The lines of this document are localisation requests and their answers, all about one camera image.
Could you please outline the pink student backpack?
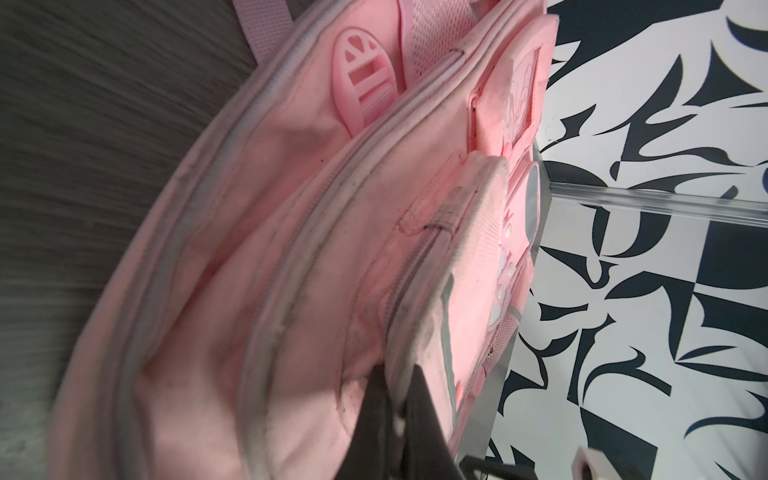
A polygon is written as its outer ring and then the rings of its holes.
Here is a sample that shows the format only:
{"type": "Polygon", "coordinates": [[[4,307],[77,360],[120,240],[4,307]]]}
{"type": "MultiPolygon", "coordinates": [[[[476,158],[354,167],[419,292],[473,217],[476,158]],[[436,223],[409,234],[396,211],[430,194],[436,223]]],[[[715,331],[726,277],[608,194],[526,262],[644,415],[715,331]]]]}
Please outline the pink student backpack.
{"type": "Polygon", "coordinates": [[[534,267],[542,1],[235,11],[257,69],[185,156],[80,335],[52,479],[335,479],[384,366],[456,463],[534,267]]]}

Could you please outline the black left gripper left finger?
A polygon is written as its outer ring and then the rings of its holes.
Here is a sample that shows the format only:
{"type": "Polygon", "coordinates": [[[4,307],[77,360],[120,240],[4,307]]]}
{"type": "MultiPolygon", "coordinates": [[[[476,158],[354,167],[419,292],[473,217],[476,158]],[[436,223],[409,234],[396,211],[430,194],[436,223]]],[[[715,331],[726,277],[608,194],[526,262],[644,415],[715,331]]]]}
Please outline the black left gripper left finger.
{"type": "Polygon", "coordinates": [[[391,448],[395,434],[393,406],[384,366],[371,371],[357,423],[336,480],[398,479],[391,448]]]}

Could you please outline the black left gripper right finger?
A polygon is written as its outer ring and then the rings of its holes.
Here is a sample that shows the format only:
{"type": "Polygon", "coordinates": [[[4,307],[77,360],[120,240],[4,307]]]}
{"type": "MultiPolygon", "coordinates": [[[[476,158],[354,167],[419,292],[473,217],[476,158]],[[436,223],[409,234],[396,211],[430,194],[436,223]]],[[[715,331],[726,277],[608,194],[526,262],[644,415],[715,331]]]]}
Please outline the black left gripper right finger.
{"type": "Polygon", "coordinates": [[[405,431],[399,474],[408,480],[464,480],[443,436],[425,375],[413,369],[405,399],[405,431]]]}

